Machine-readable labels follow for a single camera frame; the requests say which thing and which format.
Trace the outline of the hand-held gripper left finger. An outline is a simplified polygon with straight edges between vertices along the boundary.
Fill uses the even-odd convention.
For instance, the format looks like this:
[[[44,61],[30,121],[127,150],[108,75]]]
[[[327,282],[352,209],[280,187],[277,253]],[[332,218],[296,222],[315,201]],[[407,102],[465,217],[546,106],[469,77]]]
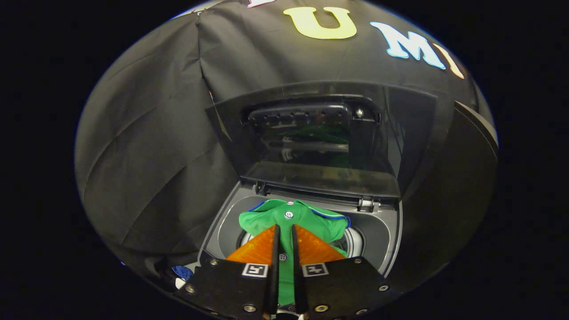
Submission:
[[[273,225],[227,259],[202,263],[175,298],[217,320],[270,318],[278,307],[279,235]]]

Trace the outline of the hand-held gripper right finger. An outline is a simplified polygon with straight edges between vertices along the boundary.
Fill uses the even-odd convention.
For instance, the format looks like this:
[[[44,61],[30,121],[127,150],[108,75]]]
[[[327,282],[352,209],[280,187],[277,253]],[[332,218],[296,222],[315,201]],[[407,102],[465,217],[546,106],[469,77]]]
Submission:
[[[291,237],[295,303],[305,319],[361,320],[400,297],[366,258],[343,257],[299,225]]]

